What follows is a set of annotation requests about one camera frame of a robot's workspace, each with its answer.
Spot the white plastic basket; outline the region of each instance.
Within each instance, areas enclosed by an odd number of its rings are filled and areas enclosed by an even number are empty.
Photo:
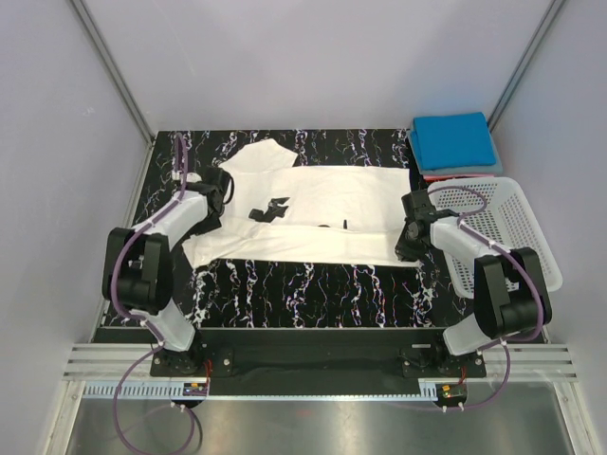
[[[466,218],[466,223],[485,234],[489,239],[510,248],[529,246],[540,256],[543,278],[548,292],[562,286],[562,275],[550,247],[543,236],[538,220],[529,206],[523,190],[517,182],[507,177],[462,178],[436,182],[430,190],[442,187],[460,186],[479,191],[487,199],[487,208]],[[443,190],[430,195],[438,209],[452,209],[458,213],[479,209],[479,198],[462,190]],[[472,270],[445,254],[447,267],[457,295],[474,297],[474,275]],[[509,289],[516,287],[508,283]]]

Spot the white wall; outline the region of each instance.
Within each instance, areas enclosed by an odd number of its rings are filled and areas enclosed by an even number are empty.
[[[0,451],[36,453],[144,155],[65,0],[0,3]]]
[[[569,344],[607,448],[607,2],[571,1],[494,135],[561,272],[549,332]]]
[[[550,0],[86,0],[153,129],[489,115]]]

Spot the metal floor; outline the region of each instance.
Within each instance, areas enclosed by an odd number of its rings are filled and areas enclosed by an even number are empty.
[[[469,386],[470,402],[490,393]],[[189,419],[165,409],[144,422],[159,401],[122,400],[120,423],[132,444],[151,453],[176,450],[187,437]],[[403,409],[421,403],[209,401],[195,408],[198,431],[186,454],[329,455],[392,454],[573,454],[554,390],[549,385],[509,384],[483,409],[425,412]],[[84,399],[69,455],[131,453],[114,432],[111,400]]]

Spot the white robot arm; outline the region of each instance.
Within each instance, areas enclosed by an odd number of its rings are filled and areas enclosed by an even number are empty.
[[[450,355],[472,353],[501,337],[536,326],[538,305],[528,285],[496,249],[507,252],[529,275],[542,301],[543,323],[550,321],[550,300],[540,259],[533,249],[488,247],[487,244],[496,243],[480,234],[472,237],[460,229],[458,214],[448,209],[437,210],[426,190],[406,194],[402,202],[405,228],[395,247],[401,261],[420,260],[429,249],[437,248],[474,271],[474,313],[443,333]],[[508,291],[506,279],[518,283],[519,288]]]
[[[131,228],[117,227],[108,237],[103,270],[103,296],[111,300],[116,262],[125,244],[146,225],[145,232],[128,248],[117,278],[121,305],[134,317],[145,320],[163,350],[169,366],[182,373],[202,365],[198,333],[173,301],[172,251],[190,232],[201,234],[221,227],[226,193],[233,193],[231,176],[219,168],[206,168],[200,181],[189,182],[181,197],[177,193],[157,214]]]

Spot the black marble surface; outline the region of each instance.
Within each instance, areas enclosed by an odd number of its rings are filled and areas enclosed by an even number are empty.
[[[274,138],[299,157],[296,166],[410,168],[412,189],[424,185],[405,130],[289,130],[186,132],[191,172],[218,165],[251,142]],[[174,191],[171,132],[156,139],[138,201],[140,222]],[[217,260],[192,270],[175,256],[175,302],[201,327],[421,327],[452,325],[471,311],[455,296],[443,254],[420,268],[366,264],[296,264]],[[133,326],[110,307],[103,326]]]

